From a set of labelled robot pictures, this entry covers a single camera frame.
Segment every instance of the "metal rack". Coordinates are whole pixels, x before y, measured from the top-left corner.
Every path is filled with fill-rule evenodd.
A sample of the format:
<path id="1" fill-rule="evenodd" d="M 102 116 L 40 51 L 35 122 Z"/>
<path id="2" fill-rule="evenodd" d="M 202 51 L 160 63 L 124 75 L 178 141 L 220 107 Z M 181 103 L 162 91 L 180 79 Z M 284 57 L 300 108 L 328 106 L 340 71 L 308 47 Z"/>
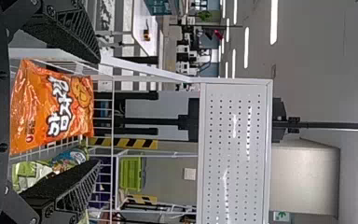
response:
<path id="1" fill-rule="evenodd" d="M 200 84 L 198 154 L 123 149 L 114 147 L 113 144 L 111 147 L 94 147 L 91 150 L 91 157 L 105 158 L 108 161 L 103 162 L 102 167 L 107 167 L 109 172 L 100 173 L 100 176 L 108 176 L 108 182 L 101 181 L 99 184 L 109 188 L 108 192 L 104 192 L 109 196 L 109 200 L 97 200 L 95 203 L 105 204 L 107 209 L 103 211 L 109 213 L 109 218 L 90 220 L 113 223 L 112 217 L 116 212 L 140 213 L 140 211 L 120 209 L 118 199 L 120 159 L 198 157 L 197 223 L 218 224 L 229 221 L 229 223 L 268 223 L 272 129 L 271 80 L 185 77 L 109 56 L 103 57 L 101 63 L 95 66 L 58 49 L 10 49 L 9 54 L 13 59 L 31 58 L 63 72 L 92 75 L 92 79 L 96 82 L 112 82 L 112 102 L 115 101 L 115 82 Z M 147 76 L 113 76 L 103 73 L 99 69 L 101 66 L 130 70 Z M 100 128 L 111 132 L 113 142 L 114 128 Z M 22 155 L 22 158 L 38 155 L 31 153 Z M 167 214 L 185 215 L 187 212 L 167 212 Z"/>

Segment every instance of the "white wall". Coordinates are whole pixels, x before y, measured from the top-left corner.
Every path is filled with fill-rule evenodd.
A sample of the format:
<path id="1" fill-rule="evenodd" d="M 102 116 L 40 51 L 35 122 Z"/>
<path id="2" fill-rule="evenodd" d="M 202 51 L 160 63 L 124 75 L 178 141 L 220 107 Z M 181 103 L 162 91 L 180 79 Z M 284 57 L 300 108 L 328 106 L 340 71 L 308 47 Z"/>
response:
<path id="1" fill-rule="evenodd" d="M 269 2 L 260 0 L 250 14 L 250 67 L 242 76 L 270 77 L 276 63 L 274 95 L 283 98 L 289 115 L 358 121 L 358 2 L 281 0 L 278 42 L 272 47 L 266 35 Z M 358 133 L 302 135 L 341 148 L 339 223 L 358 223 Z"/>

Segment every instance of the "yellow black hazard stripe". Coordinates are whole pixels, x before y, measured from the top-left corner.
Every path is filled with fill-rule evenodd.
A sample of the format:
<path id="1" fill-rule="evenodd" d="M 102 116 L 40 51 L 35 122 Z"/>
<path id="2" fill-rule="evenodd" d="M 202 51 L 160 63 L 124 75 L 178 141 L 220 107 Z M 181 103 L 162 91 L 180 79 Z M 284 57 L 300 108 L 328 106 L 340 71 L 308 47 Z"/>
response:
<path id="1" fill-rule="evenodd" d="M 156 205 L 157 204 L 157 197 L 148 196 L 148 195 L 141 195 L 141 194 L 129 194 L 127 195 L 127 202 L 128 203 L 138 203 L 138 204 L 145 204 L 145 205 Z"/>
<path id="2" fill-rule="evenodd" d="M 90 146 L 111 147 L 111 138 L 93 137 L 89 139 Z M 115 138 L 115 147 L 140 148 L 140 149 L 158 149 L 158 140 L 153 139 L 135 139 L 135 138 Z"/>

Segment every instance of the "wire shelf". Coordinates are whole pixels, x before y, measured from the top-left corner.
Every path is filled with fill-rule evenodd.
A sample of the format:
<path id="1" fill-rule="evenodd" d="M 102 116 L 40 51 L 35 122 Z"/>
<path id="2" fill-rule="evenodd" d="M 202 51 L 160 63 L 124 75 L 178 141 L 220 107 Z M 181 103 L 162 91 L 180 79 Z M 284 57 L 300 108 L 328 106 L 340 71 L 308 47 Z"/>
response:
<path id="1" fill-rule="evenodd" d="M 138 149 L 129 149 L 129 148 L 119 148 L 115 147 L 114 144 L 110 146 L 91 146 L 90 157 L 92 159 L 98 159 L 101 161 L 101 172 L 97 177 L 97 185 L 93 190 L 91 199 L 89 201 L 89 207 L 96 208 L 100 212 L 100 216 L 91 217 L 89 220 L 95 221 L 104 221 L 106 223 L 112 224 L 114 214 L 120 212 L 125 213 L 154 213 L 154 214 L 166 214 L 169 216 L 177 215 L 182 216 L 185 214 L 195 215 L 197 214 L 197 223 L 199 224 L 209 224 L 212 221 L 208 218 L 221 219 L 220 222 L 224 223 L 223 220 L 226 220 L 228 217 L 231 220 L 231 223 L 243 223 L 246 219 L 244 213 L 252 214 L 254 213 L 254 208 L 256 208 L 257 213 L 255 218 L 252 218 L 251 223 L 262 224 L 267 223 L 269 220 L 268 210 L 269 210 L 269 157 L 270 157 L 270 121 L 271 121 L 271 102 L 272 102 L 272 82 L 270 80 L 263 79 L 222 79 L 222 78 L 201 78 L 201 77 L 185 77 L 175 73 L 163 71 L 157 68 L 148 67 L 145 65 L 130 63 L 123 61 L 117 58 L 112 57 L 103 57 L 100 65 L 92 65 L 86 63 L 73 55 L 62 52 L 57 49 L 49 49 L 48 51 L 43 51 L 41 49 L 35 49 L 30 52 L 20 51 L 20 50 L 11 50 L 10 55 L 15 56 L 15 58 L 21 58 L 26 54 L 28 58 L 34 58 L 34 60 L 40 64 L 54 66 L 59 71 L 65 73 L 71 73 L 81 76 L 91 76 L 94 84 L 95 92 L 102 92 L 98 89 L 100 82 L 105 82 L 105 86 L 108 87 L 103 91 L 112 92 L 111 99 L 95 99 L 96 106 L 95 118 L 97 120 L 105 120 L 105 125 L 98 125 L 95 127 L 96 131 L 102 131 L 97 133 L 98 137 L 104 139 L 111 139 L 111 143 L 114 142 L 115 137 L 115 128 L 112 124 L 115 124 L 115 115 L 119 114 L 119 109 L 115 108 L 115 84 L 117 82 L 124 81 L 133 81 L 133 82 L 164 82 L 164 83 L 197 83 L 200 84 L 200 91 L 198 92 L 200 97 L 200 127 L 199 127 L 199 150 L 196 154 L 194 153 L 177 153 L 174 151 L 162 151 L 151 152 L 147 150 L 138 150 Z M 114 76 L 114 74 L 107 74 L 101 69 L 102 66 L 109 66 L 112 68 L 112 71 L 117 71 L 118 69 L 129 70 L 133 72 L 138 72 L 145 74 L 142 77 L 126 77 L 126 76 Z M 247 124 L 245 120 L 248 112 L 247 106 L 243 105 L 244 102 L 248 100 L 248 96 L 256 94 L 260 95 L 260 100 L 255 100 L 252 103 L 246 103 L 251 105 L 254 108 L 260 107 L 259 115 L 252 117 L 255 119 L 253 124 L 259 121 L 260 127 L 252 129 L 250 132 L 258 132 L 259 138 L 257 139 L 257 134 L 252 134 L 251 138 L 247 138 Z M 219 101 L 221 105 L 215 105 L 214 102 L 210 101 Z M 225 116 L 215 115 L 214 113 L 217 110 L 214 110 L 215 106 L 220 107 L 221 112 Z M 236 132 L 244 132 L 244 135 L 237 134 L 232 139 L 228 140 L 228 131 L 232 131 L 232 128 L 229 125 L 233 126 L 233 117 L 232 114 L 236 113 L 237 117 L 235 119 L 243 119 L 244 123 L 237 122 L 236 125 L 242 125 L 242 127 L 236 126 Z M 217 119 L 217 121 L 210 121 L 206 119 Z M 209 125 L 218 125 L 221 124 L 225 128 L 221 128 L 222 132 L 227 132 L 225 139 L 221 140 L 222 146 L 219 148 L 219 129 L 211 129 Z M 236 156 L 230 152 L 230 145 L 235 145 L 240 143 L 243 144 L 243 151 L 240 149 L 240 156 Z M 46 152 L 48 155 L 57 153 L 59 146 L 54 146 L 52 148 L 48 147 Z M 18 157 L 11 158 L 11 161 L 14 160 L 34 160 L 40 158 L 42 153 L 45 153 L 45 148 L 38 148 L 35 151 L 30 153 L 20 155 Z M 243 171 L 239 168 L 235 170 L 236 175 L 226 175 L 224 176 L 225 171 L 230 169 L 230 161 L 227 160 L 227 155 L 233 155 L 238 158 L 239 161 L 236 161 L 237 166 L 245 167 L 246 171 Z M 139 158 L 166 158 L 166 159 L 177 159 L 177 158 L 198 158 L 198 177 L 197 177 L 197 208 L 188 210 L 188 211 L 173 211 L 169 210 L 166 212 L 161 211 L 142 211 L 142 210 L 122 210 L 123 199 L 122 193 L 119 187 L 119 177 L 120 177 L 120 161 L 126 158 L 139 157 Z M 246 162 L 248 158 L 252 158 L 252 166 L 246 168 Z M 256 181 L 253 181 L 254 184 L 251 188 L 246 186 L 246 178 L 257 178 Z M 256 198 L 253 198 L 252 202 L 256 202 L 256 207 L 254 206 L 243 206 L 239 207 L 235 204 L 245 203 L 243 198 L 236 200 L 237 196 L 243 196 L 244 190 L 255 190 L 255 184 L 259 188 L 258 192 L 254 192 Z M 241 185 L 241 193 L 227 194 L 227 191 L 236 192 L 239 190 Z"/>

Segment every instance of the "black pole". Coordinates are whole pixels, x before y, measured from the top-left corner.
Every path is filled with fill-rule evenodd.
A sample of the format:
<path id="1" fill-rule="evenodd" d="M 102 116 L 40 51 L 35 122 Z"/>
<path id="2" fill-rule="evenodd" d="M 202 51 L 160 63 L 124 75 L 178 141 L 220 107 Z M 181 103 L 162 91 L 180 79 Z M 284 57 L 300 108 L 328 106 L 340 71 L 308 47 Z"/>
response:
<path id="1" fill-rule="evenodd" d="M 340 122 L 288 122 L 272 121 L 274 128 L 289 129 L 336 129 L 336 130 L 354 130 L 358 131 L 358 123 L 340 123 Z"/>
<path id="2" fill-rule="evenodd" d="M 170 26 L 189 26 L 189 27 L 195 27 L 195 26 L 200 26 L 202 28 L 206 27 L 206 28 L 216 28 L 216 30 L 218 29 L 222 29 L 222 28 L 243 28 L 243 26 L 239 26 L 239 25 L 229 25 L 229 26 L 225 26 L 225 25 L 182 25 L 182 24 L 170 24 Z"/>
<path id="3" fill-rule="evenodd" d="M 117 57 L 119 59 L 129 61 L 132 63 L 147 63 L 158 64 L 158 56 L 146 56 L 146 57 Z"/>

